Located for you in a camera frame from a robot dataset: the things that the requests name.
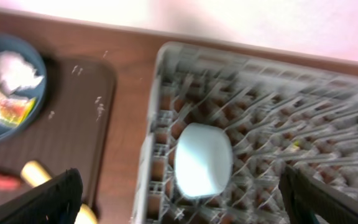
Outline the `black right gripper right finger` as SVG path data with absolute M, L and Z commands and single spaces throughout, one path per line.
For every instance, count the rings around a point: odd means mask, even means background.
M 291 224 L 358 224 L 358 201 L 299 169 L 285 166 L 278 188 Z

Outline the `pink plastic cup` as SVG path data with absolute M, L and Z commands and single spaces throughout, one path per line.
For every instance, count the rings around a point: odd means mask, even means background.
M 191 123 L 183 130 L 175 149 L 174 173 L 186 199 L 222 193 L 231 178 L 232 165 L 231 142 L 221 128 Z

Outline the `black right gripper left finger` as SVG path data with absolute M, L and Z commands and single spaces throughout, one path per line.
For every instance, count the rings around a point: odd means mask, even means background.
M 81 207 L 83 183 L 69 169 L 0 206 L 0 224 L 74 223 Z

